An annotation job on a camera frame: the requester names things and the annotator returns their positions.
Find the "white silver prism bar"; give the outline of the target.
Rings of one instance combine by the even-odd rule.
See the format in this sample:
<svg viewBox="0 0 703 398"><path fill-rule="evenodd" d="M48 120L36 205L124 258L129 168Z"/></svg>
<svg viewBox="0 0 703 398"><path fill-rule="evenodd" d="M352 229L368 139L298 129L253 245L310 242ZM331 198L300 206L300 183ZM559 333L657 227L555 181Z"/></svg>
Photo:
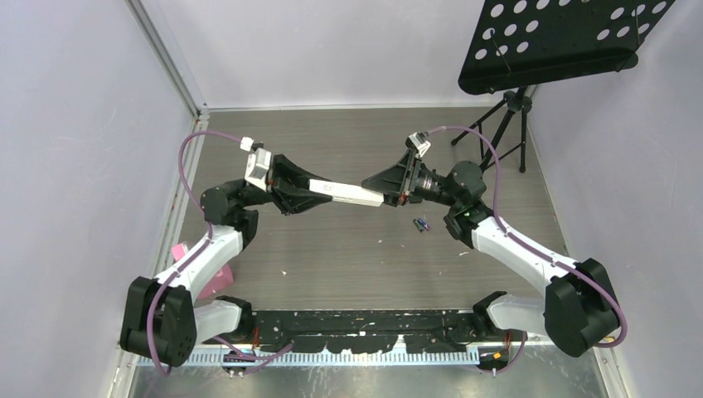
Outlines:
<svg viewBox="0 0 703 398"><path fill-rule="evenodd" d="M308 190L328 195L333 201L340 203L373 207L379 207L384 203L384 195L380 192L340 182L310 179Z"/></svg>

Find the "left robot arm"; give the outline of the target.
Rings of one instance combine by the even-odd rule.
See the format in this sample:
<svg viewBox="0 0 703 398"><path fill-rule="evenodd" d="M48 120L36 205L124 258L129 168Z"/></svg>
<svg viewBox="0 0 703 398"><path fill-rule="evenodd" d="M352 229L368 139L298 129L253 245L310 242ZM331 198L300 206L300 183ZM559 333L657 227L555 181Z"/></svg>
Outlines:
<svg viewBox="0 0 703 398"><path fill-rule="evenodd" d="M161 274L137 277L129 285L120 348L150 358L158 367L177 367L197 344L218 337L247 342L255 332L251 303L221 295L197 307L199 295L255 238L259 205L273 203L284 215L298 214L330 202L333 192L333 181L283 154L266 153L262 163L251 154L244 177L201 194L207 231L196 245Z"/></svg>

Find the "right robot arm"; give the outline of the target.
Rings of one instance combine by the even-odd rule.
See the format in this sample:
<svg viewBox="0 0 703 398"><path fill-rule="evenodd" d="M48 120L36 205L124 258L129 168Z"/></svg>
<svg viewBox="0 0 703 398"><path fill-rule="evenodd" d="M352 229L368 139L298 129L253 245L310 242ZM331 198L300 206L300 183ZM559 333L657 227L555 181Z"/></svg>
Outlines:
<svg viewBox="0 0 703 398"><path fill-rule="evenodd" d="M474 332L494 340L505 330L548 337L564 354L579 357L609 347L627 335L628 325L605 267L592 258L577 261L539 245L487 206L482 169L456 163L445 176L427 168L409 149L393 166L364 179L388 206L431 201L448 207L448 233L467 247L498 260L526 280L540 298L496 292L475 305Z"/></svg>

